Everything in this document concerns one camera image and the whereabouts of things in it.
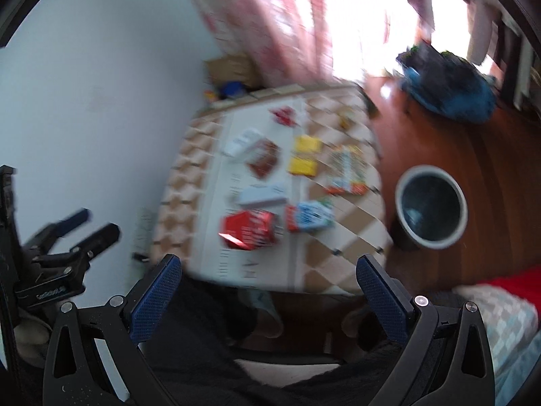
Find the yellow object on table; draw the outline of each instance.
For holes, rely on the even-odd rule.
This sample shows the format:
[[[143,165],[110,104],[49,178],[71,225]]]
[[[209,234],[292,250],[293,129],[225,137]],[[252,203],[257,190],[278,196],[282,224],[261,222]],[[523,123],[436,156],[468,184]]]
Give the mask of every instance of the yellow object on table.
[[[317,174],[317,161],[293,156],[289,160],[289,167],[287,168],[287,171],[293,175],[315,177]]]
[[[297,153],[319,153],[321,151],[321,140],[307,134],[295,138],[295,151]]]

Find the black pants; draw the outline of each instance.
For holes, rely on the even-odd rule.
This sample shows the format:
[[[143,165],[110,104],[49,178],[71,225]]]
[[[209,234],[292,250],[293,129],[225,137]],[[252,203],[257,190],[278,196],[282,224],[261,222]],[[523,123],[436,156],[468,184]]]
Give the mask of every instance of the black pants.
[[[400,351],[386,341],[360,362],[274,388],[252,380],[225,344],[254,326],[251,309],[228,300],[219,287],[184,276],[147,343],[147,361],[180,405],[360,406],[370,402]]]

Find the curtain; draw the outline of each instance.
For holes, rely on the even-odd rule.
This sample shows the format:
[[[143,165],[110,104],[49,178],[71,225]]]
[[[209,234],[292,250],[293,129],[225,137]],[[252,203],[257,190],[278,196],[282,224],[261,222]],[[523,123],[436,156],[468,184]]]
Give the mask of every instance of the curtain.
[[[406,0],[194,0],[224,53],[247,52],[267,86],[362,79],[413,42]]]

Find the trash can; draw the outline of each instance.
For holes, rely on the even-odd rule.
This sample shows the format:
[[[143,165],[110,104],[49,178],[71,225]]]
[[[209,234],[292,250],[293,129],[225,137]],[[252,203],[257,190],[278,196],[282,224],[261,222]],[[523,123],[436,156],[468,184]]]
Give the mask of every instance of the trash can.
[[[402,250],[445,249],[466,229],[464,193],[453,177],[436,166],[408,169],[398,181],[395,201],[397,218],[391,237]]]

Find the metal screw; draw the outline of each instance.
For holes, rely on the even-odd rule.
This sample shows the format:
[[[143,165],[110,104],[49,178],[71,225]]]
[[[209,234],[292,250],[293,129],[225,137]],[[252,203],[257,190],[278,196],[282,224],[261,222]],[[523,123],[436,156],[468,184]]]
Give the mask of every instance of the metal screw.
[[[473,302],[466,302],[466,309],[467,311],[471,311],[472,313],[475,313],[477,311],[477,305]]]
[[[415,303],[420,307],[426,307],[428,305],[428,298],[425,296],[415,296]]]
[[[62,306],[60,307],[60,311],[62,313],[67,313],[68,311],[71,311],[73,308],[73,304],[71,302],[64,302]]]
[[[122,296],[113,296],[109,299],[109,305],[112,307],[118,307],[119,305],[122,305],[123,302],[124,298]]]

